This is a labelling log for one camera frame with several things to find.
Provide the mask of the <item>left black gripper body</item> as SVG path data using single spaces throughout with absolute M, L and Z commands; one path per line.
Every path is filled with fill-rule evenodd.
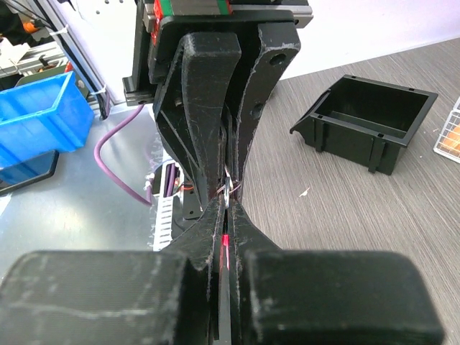
M 307 1 L 136 1 L 132 74 L 123 78 L 126 103 L 151 104 L 182 36 L 191 32 L 246 32 L 265 23 L 306 27 Z

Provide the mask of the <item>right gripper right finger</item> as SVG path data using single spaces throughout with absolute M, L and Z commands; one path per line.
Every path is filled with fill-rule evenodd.
M 387 251 L 287 250 L 228 209 L 234 344 L 442 344 L 418 268 Z

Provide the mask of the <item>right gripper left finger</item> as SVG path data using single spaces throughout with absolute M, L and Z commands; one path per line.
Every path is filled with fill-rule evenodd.
M 3 344 L 212 344 L 224 200 L 158 252 L 36 251 L 1 284 Z

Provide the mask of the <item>silver keyring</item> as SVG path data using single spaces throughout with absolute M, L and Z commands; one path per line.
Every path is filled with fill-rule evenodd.
M 217 190 L 217 194 L 222 194 L 224 196 L 225 208 L 229 208 L 230 197 L 236 190 L 241 187 L 242 184 L 238 180 L 232 180 L 230 171 L 227 166 L 224 167 L 224 172 L 224 184 Z

